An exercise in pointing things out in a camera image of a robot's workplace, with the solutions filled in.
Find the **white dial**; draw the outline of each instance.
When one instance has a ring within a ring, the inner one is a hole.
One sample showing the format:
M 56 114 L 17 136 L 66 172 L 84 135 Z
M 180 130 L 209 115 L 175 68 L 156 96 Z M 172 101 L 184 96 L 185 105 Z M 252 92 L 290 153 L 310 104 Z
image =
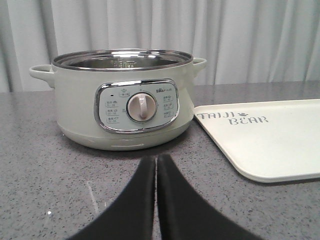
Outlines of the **white dial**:
M 137 122 L 145 122 L 151 119 L 157 111 L 155 99 L 145 92 L 133 95 L 127 104 L 129 116 Z

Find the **curtain fold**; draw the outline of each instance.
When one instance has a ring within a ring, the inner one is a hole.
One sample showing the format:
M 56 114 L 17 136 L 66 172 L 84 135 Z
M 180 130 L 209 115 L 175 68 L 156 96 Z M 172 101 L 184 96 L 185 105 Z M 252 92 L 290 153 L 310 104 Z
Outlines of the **curtain fold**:
M 205 58 L 196 85 L 320 80 L 318 0 L 2 0 L 0 92 L 61 54 L 154 48 Z

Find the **gray countertop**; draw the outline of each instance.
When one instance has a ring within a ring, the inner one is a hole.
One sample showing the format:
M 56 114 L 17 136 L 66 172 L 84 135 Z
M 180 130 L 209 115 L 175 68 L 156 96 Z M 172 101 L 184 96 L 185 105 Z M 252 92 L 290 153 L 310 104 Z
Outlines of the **gray countertop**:
M 197 86 L 195 105 L 317 99 L 320 81 Z M 176 139 L 137 151 L 72 142 L 56 124 L 53 91 L 0 93 L 0 239 L 69 237 L 104 211 L 143 156 L 167 153 L 214 208 L 267 240 L 320 239 L 319 179 L 251 181 L 193 120 Z M 160 240 L 157 213 L 153 239 Z

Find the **electric hot pot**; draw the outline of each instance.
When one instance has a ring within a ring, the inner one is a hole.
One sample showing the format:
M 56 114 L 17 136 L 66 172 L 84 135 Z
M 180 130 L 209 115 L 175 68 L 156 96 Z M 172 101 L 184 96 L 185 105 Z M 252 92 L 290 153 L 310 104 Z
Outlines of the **electric hot pot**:
M 191 54 L 156 49 L 68 53 L 30 75 L 55 88 L 61 131 L 101 150 L 137 150 L 168 142 L 194 116 L 193 80 L 207 64 Z

